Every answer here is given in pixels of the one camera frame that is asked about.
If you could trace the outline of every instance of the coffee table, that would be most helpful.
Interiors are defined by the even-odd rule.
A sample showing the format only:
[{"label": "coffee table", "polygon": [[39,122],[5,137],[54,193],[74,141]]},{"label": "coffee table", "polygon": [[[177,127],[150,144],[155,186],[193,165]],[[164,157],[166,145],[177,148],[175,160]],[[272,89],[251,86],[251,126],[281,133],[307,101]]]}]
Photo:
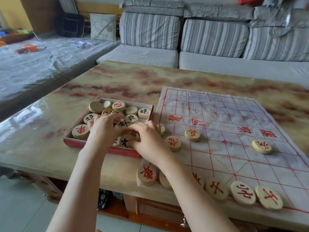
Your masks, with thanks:
[{"label": "coffee table", "polygon": [[[100,97],[109,97],[156,106],[163,85],[255,98],[309,156],[309,91],[300,85],[105,61],[3,121],[0,124],[0,165],[20,171],[26,179],[37,184],[48,199],[57,200],[61,197],[61,187],[56,179],[69,179],[79,152],[79,149],[67,147],[62,137],[85,113],[88,104]],[[172,214],[164,215],[161,228],[165,223],[174,223],[177,225],[175,231],[182,230],[173,221],[183,217],[175,196],[137,186],[136,171],[140,162],[136,158],[107,154],[100,187],[123,193],[124,210],[137,215],[147,214],[147,218],[154,221],[160,220],[156,215],[158,212],[149,211],[161,207],[162,211]],[[116,211],[110,215],[128,219],[128,213]],[[232,218],[268,226],[308,230],[299,224],[261,220],[248,212],[225,212]],[[139,220],[143,217],[130,220],[142,223]]]}]

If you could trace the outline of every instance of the right hand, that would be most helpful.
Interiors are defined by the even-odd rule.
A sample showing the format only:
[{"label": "right hand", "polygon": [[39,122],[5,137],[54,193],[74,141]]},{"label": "right hand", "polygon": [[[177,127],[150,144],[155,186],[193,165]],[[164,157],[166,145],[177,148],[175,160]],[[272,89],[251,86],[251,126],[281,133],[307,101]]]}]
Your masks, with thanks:
[{"label": "right hand", "polygon": [[167,158],[173,157],[173,153],[162,140],[153,121],[137,122],[127,129],[139,132],[141,142],[131,140],[128,145],[137,150],[145,160],[160,167]]}]

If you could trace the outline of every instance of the chinese character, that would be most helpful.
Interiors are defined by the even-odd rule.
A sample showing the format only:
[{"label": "chinese character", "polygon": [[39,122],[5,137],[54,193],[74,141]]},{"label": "chinese character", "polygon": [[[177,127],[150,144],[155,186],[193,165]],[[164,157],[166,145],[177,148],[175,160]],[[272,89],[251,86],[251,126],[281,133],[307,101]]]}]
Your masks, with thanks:
[{"label": "chinese character", "polygon": [[262,135],[265,136],[265,137],[271,137],[271,138],[277,137],[272,131],[267,131],[267,130],[263,130],[263,129],[260,129],[260,131],[261,131]]},{"label": "chinese character", "polygon": [[115,103],[114,105],[115,105],[115,107],[122,107],[122,103],[121,102]]},{"label": "chinese character", "polygon": [[205,122],[205,121],[194,120],[192,118],[192,125],[206,126],[205,124],[202,124],[202,122]]},{"label": "chinese character", "polygon": [[90,121],[90,120],[93,120],[94,118],[93,118],[93,115],[92,114],[90,114],[89,116],[86,116],[86,120],[87,121]]},{"label": "chinese character", "polygon": [[122,146],[128,147],[128,146],[127,146],[127,142],[128,142],[128,141],[129,141],[129,140],[126,140],[126,139],[121,140]]},{"label": "chinese character", "polygon": [[86,126],[81,126],[76,129],[79,134],[83,134],[86,131]]},{"label": "chinese character", "polygon": [[183,117],[168,115],[168,120],[180,121],[180,119],[183,119]]},{"label": "chinese character", "polygon": [[171,146],[175,146],[176,143],[178,142],[178,139],[177,139],[177,138],[176,138],[177,141],[175,141],[175,139],[173,139],[173,138],[169,138],[168,140],[169,140],[168,143],[169,143]]},{"label": "chinese character", "polygon": [[200,184],[200,178],[197,177],[197,173],[192,173],[192,175],[194,176],[195,180]]},{"label": "chinese character", "polygon": [[272,191],[269,191],[270,194],[269,194],[264,188],[263,188],[263,191],[268,195],[268,196],[265,196],[264,199],[270,198],[270,199],[272,199],[272,200],[275,202],[276,205],[278,205],[278,203],[276,202],[276,200],[279,200],[279,199],[273,194]]},{"label": "chinese character", "polygon": [[144,171],[140,172],[140,174],[144,173],[144,177],[147,179],[153,179],[152,175],[152,170],[149,169],[150,166],[147,166],[147,168],[144,167]]},{"label": "chinese character", "polygon": [[251,132],[251,130],[248,127],[238,127],[237,126],[237,130],[239,130],[239,132],[245,132],[245,133],[250,133],[252,134],[253,132]]},{"label": "chinese character", "polygon": [[127,118],[128,118],[130,121],[135,120],[135,118],[134,118],[133,115],[129,115]]},{"label": "chinese character", "polygon": [[248,193],[247,190],[249,190],[249,188],[241,188],[241,187],[245,187],[245,185],[241,184],[239,186],[236,186],[239,189],[243,189],[241,190],[241,192],[237,192],[237,194],[243,195],[245,198],[247,199],[251,199],[251,196],[253,196],[253,193]]},{"label": "chinese character", "polygon": [[219,184],[220,184],[220,182],[218,182],[217,185],[215,185],[215,184],[214,184],[214,181],[213,181],[213,183],[212,183],[212,185],[211,185],[211,188],[213,188],[213,187],[216,188],[215,191],[214,191],[214,194],[215,194],[215,195],[217,194],[217,190],[220,191],[220,192],[223,194],[223,191],[219,189]]},{"label": "chinese character", "polygon": [[149,112],[147,111],[147,109],[141,109],[140,113],[144,113],[144,114],[148,114]]},{"label": "chinese character", "polygon": [[267,143],[265,143],[265,142],[260,143],[259,141],[257,141],[257,143],[258,143],[260,146],[265,147],[266,150],[269,149],[269,145],[268,145]]},{"label": "chinese character", "polygon": [[121,127],[122,126],[126,126],[126,127],[128,127],[128,124],[129,124],[130,122],[126,122],[125,120],[124,121],[120,121],[119,122],[119,125],[121,125]]},{"label": "chinese character", "polygon": [[189,129],[188,132],[191,134],[191,137],[196,136],[195,134],[197,133],[197,131],[194,129]]}]

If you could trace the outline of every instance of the white floor tile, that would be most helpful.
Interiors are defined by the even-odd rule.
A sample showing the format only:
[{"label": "white floor tile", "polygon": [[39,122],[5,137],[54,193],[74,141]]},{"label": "white floor tile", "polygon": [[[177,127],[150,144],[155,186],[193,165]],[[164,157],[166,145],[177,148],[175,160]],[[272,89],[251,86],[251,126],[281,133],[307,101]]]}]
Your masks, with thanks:
[{"label": "white floor tile", "polygon": [[45,232],[50,221],[52,220],[52,216],[54,215],[57,206],[57,204],[46,201],[26,227],[24,232]]},{"label": "white floor tile", "polygon": [[0,232],[23,232],[45,201],[25,180],[0,177]]},{"label": "white floor tile", "polygon": [[141,225],[98,214],[96,228],[102,232],[139,232]]},{"label": "white floor tile", "polygon": [[160,230],[157,228],[153,228],[150,226],[141,225],[141,231],[140,232],[168,232],[167,230]]}]

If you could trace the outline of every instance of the patterned fabric cover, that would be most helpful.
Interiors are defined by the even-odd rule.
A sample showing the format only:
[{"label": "patterned fabric cover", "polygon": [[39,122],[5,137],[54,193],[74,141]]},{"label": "patterned fabric cover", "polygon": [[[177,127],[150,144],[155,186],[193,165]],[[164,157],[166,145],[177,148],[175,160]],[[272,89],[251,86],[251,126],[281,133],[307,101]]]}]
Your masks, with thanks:
[{"label": "patterned fabric cover", "polygon": [[122,13],[120,38],[124,45],[176,49],[180,18],[167,15]]},{"label": "patterned fabric cover", "polygon": [[238,58],[248,39],[245,24],[187,19],[183,27],[181,51]]},{"label": "patterned fabric cover", "polygon": [[120,7],[125,12],[183,16],[183,1],[163,1],[163,0],[124,0]]},{"label": "patterned fabric cover", "polygon": [[91,39],[116,41],[116,15],[90,13]]},{"label": "patterned fabric cover", "polygon": [[191,3],[186,6],[183,16],[185,18],[200,17],[212,20],[247,21],[252,19],[253,8],[245,5],[208,5],[204,3]]},{"label": "patterned fabric cover", "polygon": [[256,20],[250,23],[250,33],[243,58],[270,61],[309,61],[309,13],[293,10],[289,27],[288,11],[258,7]]}]

